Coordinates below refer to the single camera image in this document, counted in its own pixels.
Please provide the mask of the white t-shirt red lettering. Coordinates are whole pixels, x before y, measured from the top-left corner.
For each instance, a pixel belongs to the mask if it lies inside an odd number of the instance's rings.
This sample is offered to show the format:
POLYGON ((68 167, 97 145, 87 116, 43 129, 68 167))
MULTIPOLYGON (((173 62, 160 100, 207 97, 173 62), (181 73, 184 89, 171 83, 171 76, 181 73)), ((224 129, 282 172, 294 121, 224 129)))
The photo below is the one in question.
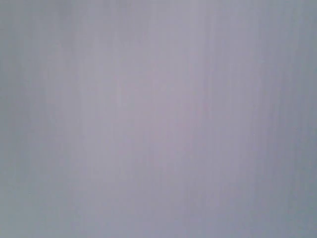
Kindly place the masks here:
POLYGON ((314 0, 3 0, 3 238, 314 238, 314 0))

